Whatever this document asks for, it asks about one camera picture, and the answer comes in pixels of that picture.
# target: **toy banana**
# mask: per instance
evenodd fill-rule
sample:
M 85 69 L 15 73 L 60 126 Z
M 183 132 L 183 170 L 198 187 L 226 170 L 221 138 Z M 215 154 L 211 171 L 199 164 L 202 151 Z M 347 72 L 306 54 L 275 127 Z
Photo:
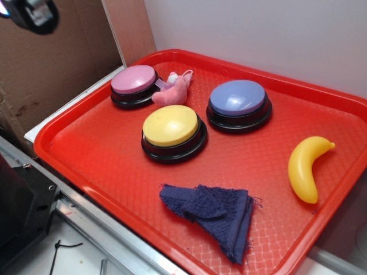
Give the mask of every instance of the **toy banana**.
M 293 150 L 288 164 L 288 175 L 296 195 L 307 203 L 317 203 L 318 192 L 312 173 L 314 161 L 335 143 L 320 136 L 312 136 L 300 142 Z

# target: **blue button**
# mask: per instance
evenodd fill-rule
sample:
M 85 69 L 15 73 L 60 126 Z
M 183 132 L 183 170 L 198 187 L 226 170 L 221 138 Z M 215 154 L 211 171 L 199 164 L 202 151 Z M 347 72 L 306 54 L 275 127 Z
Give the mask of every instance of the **blue button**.
M 264 88 L 249 80 L 225 82 L 215 88 L 210 96 L 212 108 L 225 116 L 247 115 L 259 109 L 264 101 Z

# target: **navy washcloth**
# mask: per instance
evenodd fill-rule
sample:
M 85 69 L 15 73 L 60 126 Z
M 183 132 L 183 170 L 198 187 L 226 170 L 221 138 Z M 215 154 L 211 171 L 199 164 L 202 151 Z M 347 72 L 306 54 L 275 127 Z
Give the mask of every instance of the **navy washcloth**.
M 197 222 L 212 235 L 233 263 L 242 264 L 253 203 L 247 190 L 165 184 L 159 196 L 171 211 Z

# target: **white surface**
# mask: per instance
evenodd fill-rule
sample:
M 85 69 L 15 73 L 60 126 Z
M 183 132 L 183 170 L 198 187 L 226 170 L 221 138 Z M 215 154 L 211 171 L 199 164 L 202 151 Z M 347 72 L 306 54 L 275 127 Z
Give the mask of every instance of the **white surface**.
M 57 251 L 53 275 L 99 275 L 105 255 L 58 215 L 53 217 L 49 235 L 38 245 L 20 256 L 3 275 L 49 275 L 55 244 L 83 245 L 73 248 L 60 247 Z M 110 261 L 106 275 L 121 275 Z
M 157 50 L 189 50 L 367 99 L 366 0 L 145 5 Z
M 306 257 L 294 275 L 338 275 L 338 273 Z
M 88 96 L 90 93 L 97 90 L 99 87 L 101 87 L 103 84 L 105 84 L 107 81 L 112 79 L 117 73 L 121 72 L 124 69 L 124 66 L 121 66 L 114 70 L 109 75 L 105 76 L 103 79 L 98 81 L 97 83 L 93 84 L 93 86 L 89 87 L 87 90 L 85 90 L 83 93 L 72 99 L 70 102 L 66 103 L 63 107 L 61 107 L 59 110 L 57 110 L 55 113 L 47 117 L 45 120 L 43 120 L 40 124 L 36 125 L 34 128 L 29 130 L 25 135 L 24 138 L 29 141 L 31 144 L 34 143 L 36 136 L 38 135 L 39 131 L 52 119 L 54 119 L 59 114 L 66 111 L 68 108 L 70 108 L 72 105 L 76 104 L 78 101 L 82 100 L 86 96 Z

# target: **tray rim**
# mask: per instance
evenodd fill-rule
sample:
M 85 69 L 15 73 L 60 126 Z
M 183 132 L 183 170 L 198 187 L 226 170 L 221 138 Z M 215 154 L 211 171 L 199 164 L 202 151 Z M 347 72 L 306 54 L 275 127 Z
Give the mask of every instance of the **tray rim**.
M 292 93 L 287 92 L 287 90 L 283 90 L 282 92 L 277 91 L 278 89 L 274 89 L 276 92 L 284 93 L 289 96 L 297 97 L 299 99 L 304 99 L 310 102 L 314 102 L 317 104 L 324 105 L 326 107 L 330 107 L 333 109 L 337 109 L 340 111 L 344 111 L 355 115 L 362 119 L 367 124 L 367 99 L 363 99 L 354 95 L 349 95 L 340 91 L 332 90 L 329 88 L 324 88 L 321 86 L 317 86 L 314 84 L 309 84 L 303 81 L 294 80 L 288 77 L 279 76 L 276 74 L 264 72 L 257 69 L 252 69 L 246 66 L 234 64 L 228 61 L 218 60 L 216 58 L 203 56 L 201 54 L 188 52 L 185 50 L 172 49 L 172 50 L 163 50 L 160 52 L 152 53 L 141 60 L 135 62 L 133 65 L 138 64 L 146 64 L 146 65 L 155 65 L 159 64 L 159 61 L 162 62 L 174 62 L 179 60 L 184 60 L 185 58 L 195 59 L 197 62 L 203 63 L 211 63 L 214 66 L 211 70 L 215 70 L 216 72 L 226 72 L 230 73 L 233 71 L 240 71 L 241 73 L 250 74 L 255 78 L 261 79 L 261 84 L 264 85 L 265 89 L 271 89 L 271 83 L 276 81 L 278 84 L 281 83 L 284 86 L 292 87 L 288 89 L 292 90 Z M 110 94 L 106 92 L 106 86 L 110 85 L 111 81 L 108 81 L 95 91 L 93 91 L 90 95 L 76 103 L 74 106 L 71 106 L 69 109 L 64 111 L 63 113 L 56 116 L 52 119 L 47 125 L 45 125 L 40 132 L 38 133 L 36 140 L 34 142 L 34 150 L 35 153 L 43 159 L 48 165 L 51 165 L 53 168 L 60 172 L 62 175 L 66 176 L 71 182 L 83 182 L 85 179 L 79 175 L 78 173 L 71 171 L 69 167 L 63 162 L 55 159 L 51 154 L 49 147 L 43 147 L 43 144 L 48 144 L 52 141 L 52 139 L 62 131 L 70 122 L 74 121 L 78 117 L 82 116 L 85 112 L 90 110 L 95 106 L 95 103 L 100 103 L 104 99 L 106 99 Z M 345 101 L 348 101 L 349 104 L 341 104 Z M 338 210 L 339 206 L 342 204 L 343 200 L 346 198 L 350 190 L 355 185 L 358 178 L 362 175 L 364 170 L 367 168 L 367 147 L 364 149 L 362 154 L 354 161 L 354 164 L 348 170 L 346 175 L 341 179 L 341 181 L 336 186 L 335 190 L 329 195 L 324 205 L 319 209 L 315 218 L 313 218 L 307 227 L 304 229 L 303 233 L 298 237 L 296 242 L 292 245 L 291 249 L 288 251 L 286 256 L 279 262 L 278 266 L 273 270 L 272 274 L 289 274 L 292 273 L 301 261 L 306 256 L 307 252 L 311 249 L 314 242 L 317 240 L 318 236 L 322 232 L 322 230 L 326 227 L 329 220 L 331 220 L 334 213 Z M 139 235 L 141 235 L 144 239 L 155 239 L 161 238 L 162 235 L 155 231 L 150 225 L 145 224 L 140 219 L 138 219 L 135 214 L 133 214 L 130 210 L 126 209 L 121 205 L 115 205 L 111 201 L 108 201 L 103 196 L 103 193 L 98 194 L 94 192 L 90 195 L 94 200 L 100 203 L 103 207 L 105 207 L 108 211 L 113 209 L 113 207 L 117 207 L 120 209 L 122 214 L 121 217 L 124 216 L 124 220 L 120 217 L 123 223 L 127 226 L 140 225 L 139 230 L 134 229 Z M 183 267 L 189 272 L 194 274 L 215 274 L 211 269 L 197 261 L 193 256 L 183 254 L 177 249 L 173 249 L 174 243 L 163 236 L 164 241 L 159 241 L 155 243 L 155 246 L 158 250 L 171 251 L 170 254 L 166 255 L 175 261 L 178 265 Z

